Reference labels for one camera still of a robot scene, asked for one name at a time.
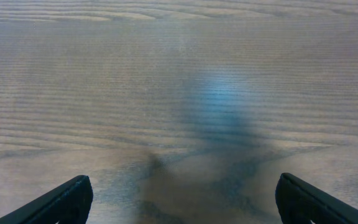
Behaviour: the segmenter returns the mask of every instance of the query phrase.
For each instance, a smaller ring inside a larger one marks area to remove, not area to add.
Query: wooden table
[[[282,172],[358,209],[358,16],[223,17],[0,19],[0,217],[80,174],[88,223],[280,223]]]

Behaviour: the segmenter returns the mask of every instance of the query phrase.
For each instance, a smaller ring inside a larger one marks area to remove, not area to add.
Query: wooden surface
[[[358,16],[0,23],[0,217],[85,174],[88,223],[280,223],[282,172],[358,208]]]
[[[358,0],[0,0],[0,22],[358,15]]]

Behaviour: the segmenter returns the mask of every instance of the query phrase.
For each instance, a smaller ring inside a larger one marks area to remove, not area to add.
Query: wood grain
[[[279,223],[281,172],[358,208],[358,16],[0,23],[0,217]]]
[[[0,22],[121,21],[358,15],[358,1],[328,0],[0,0]]]

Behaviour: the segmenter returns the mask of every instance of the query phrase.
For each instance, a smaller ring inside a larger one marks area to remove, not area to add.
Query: black plastic part
[[[79,175],[0,218],[0,224],[85,224],[92,200],[89,177]]]
[[[358,224],[358,210],[289,173],[278,181],[276,204],[283,224]]]

